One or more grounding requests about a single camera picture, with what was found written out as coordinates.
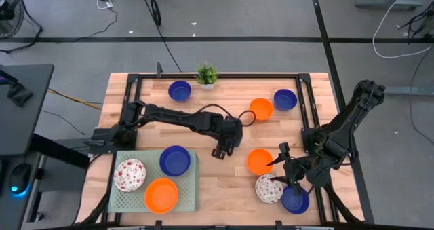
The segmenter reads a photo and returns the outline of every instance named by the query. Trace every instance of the orange bowl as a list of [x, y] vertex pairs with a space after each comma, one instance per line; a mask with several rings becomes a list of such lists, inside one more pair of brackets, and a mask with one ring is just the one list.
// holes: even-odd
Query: orange bowl
[[274, 108], [271, 102], [265, 98], [256, 98], [250, 103], [250, 110], [255, 112], [258, 121], [264, 121], [271, 117]]
[[247, 158], [247, 167], [255, 175], [263, 175], [271, 172], [273, 166], [266, 166], [273, 161], [273, 156], [265, 149], [255, 149]]
[[178, 188], [167, 178], [151, 182], [144, 192], [144, 204], [155, 214], [164, 214], [173, 209], [178, 201]]

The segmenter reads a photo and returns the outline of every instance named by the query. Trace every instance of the blue bowl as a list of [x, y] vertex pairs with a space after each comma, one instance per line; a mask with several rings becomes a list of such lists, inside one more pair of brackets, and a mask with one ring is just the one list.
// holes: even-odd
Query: blue bowl
[[185, 102], [189, 99], [191, 86], [186, 81], [175, 81], [169, 87], [169, 96], [176, 102]]
[[190, 166], [190, 153], [179, 145], [165, 149], [160, 156], [160, 168], [168, 176], [180, 176]]
[[289, 111], [297, 105], [297, 95], [291, 90], [278, 90], [274, 93], [274, 105], [280, 111]]
[[309, 196], [306, 190], [301, 188], [301, 195], [295, 195], [292, 187], [286, 187], [283, 189], [283, 195], [281, 198], [283, 207], [292, 214], [302, 214], [309, 207]]

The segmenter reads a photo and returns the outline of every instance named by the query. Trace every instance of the green leaves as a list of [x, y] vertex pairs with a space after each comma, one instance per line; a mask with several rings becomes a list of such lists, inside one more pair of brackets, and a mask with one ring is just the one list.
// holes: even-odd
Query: green leaves
[[213, 64], [207, 65], [207, 62], [197, 66], [197, 82], [201, 85], [214, 84], [217, 81], [218, 72]]

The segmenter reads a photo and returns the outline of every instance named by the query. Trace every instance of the wooden tabletop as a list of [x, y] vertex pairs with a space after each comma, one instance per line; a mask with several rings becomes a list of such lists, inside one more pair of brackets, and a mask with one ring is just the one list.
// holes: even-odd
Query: wooden tabletop
[[[321, 124], [328, 123], [337, 114], [336, 104], [327, 73], [310, 73], [313, 93]], [[108, 82], [99, 127], [110, 128], [119, 121], [128, 73], [112, 73]], [[169, 109], [192, 113], [206, 104], [219, 104], [233, 116], [249, 109], [255, 98], [273, 101], [273, 94], [281, 88], [296, 92], [293, 79], [219, 79], [213, 90], [202, 90], [193, 79], [186, 79], [192, 87], [192, 95], [185, 103], [174, 102], [167, 94], [174, 79], [145, 79], [142, 83], [140, 99]], [[304, 87], [304, 99], [307, 90]], [[215, 107], [207, 111], [223, 112]], [[310, 126], [312, 116], [308, 112]], [[251, 117], [241, 118], [249, 123]], [[284, 225], [319, 225], [319, 213], [315, 194], [310, 197], [309, 209], [301, 215], [286, 211], [280, 202], [266, 204], [256, 197], [254, 184], [257, 176], [246, 166], [246, 158], [253, 149], [269, 151], [273, 157], [279, 153], [279, 143], [288, 142], [291, 155], [304, 156], [301, 133], [302, 120], [300, 106], [288, 112], [275, 110], [267, 121], [257, 121], [243, 128], [243, 140], [231, 157], [219, 160], [211, 157], [217, 142], [208, 137], [191, 132], [188, 128], [164, 123], [148, 123], [138, 131], [136, 149], [165, 149], [171, 145], [182, 145], [196, 150], [199, 157], [199, 209], [196, 212], [123, 213], [122, 225], [154, 225], [162, 220], [163, 225], [274, 225], [281, 220]], [[112, 155], [103, 155], [92, 163], [87, 171], [83, 188], [81, 208], [77, 221], [83, 220], [95, 208], [106, 191]], [[274, 165], [272, 174], [283, 176], [283, 164]], [[363, 218], [359, 196], [350, 166], [338, 171], [332, 170], [335, 192], [358, 218]], [[301, 182], [305, 189], [310, 188], [306, 180]], [[327, 194], [323, 191], [327, 218], [332, 219]]]

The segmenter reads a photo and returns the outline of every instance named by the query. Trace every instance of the green tray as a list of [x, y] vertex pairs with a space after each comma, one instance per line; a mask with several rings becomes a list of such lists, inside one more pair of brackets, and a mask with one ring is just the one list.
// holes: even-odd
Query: green tray
[[149, 212], [144, 205], [144, 192], [148, 185], [157, 178], [168, 178], [175, 182], [178, 188], [178, 202], [173, 212], [196, 211], [199, 203], [199, 159], [194, 150], [187, 149], [191, 156], [189, 169], [182, 175], [171, 177], [161, 171], [159, 165], [163, 150], [152, 151], [118, 151], [115, 168], [126, 159], [138, 159], [146, 168], [146, 178], [142, 186], [129, 193], [118, 190], [112, 184], [108, 212]]

